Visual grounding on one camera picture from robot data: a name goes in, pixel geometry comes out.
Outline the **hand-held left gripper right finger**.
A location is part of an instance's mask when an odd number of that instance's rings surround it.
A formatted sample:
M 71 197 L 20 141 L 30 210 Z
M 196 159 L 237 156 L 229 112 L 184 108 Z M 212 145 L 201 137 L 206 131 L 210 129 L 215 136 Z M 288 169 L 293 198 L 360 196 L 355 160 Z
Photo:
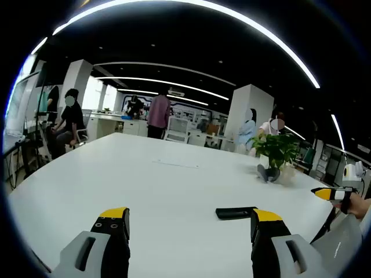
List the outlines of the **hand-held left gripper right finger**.
M 251 214 L 254 277 L 331 277 L 319 252 L 300 235 L 290 233 L 283 219 L 254 208 Z

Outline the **person's right hand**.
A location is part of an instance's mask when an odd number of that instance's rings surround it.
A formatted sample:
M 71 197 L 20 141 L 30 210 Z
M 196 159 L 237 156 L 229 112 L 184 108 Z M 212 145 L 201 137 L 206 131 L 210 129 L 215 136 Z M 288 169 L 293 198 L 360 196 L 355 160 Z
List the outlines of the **person's right hand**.
M 363 199 L 351 193 L 342 201 L 335 201 L 334 206 L 344 214 L 353 214 L 357 219 L 370 222 L 370 198 Z

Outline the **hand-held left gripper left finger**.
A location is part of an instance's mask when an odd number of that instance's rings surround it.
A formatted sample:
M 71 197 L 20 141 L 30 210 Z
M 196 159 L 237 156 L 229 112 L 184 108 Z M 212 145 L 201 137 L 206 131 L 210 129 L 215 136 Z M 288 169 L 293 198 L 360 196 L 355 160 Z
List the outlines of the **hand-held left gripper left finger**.
M 62 249 L 51 276 L 128 277 L 129 239 L 129 208 L 106 210 Z

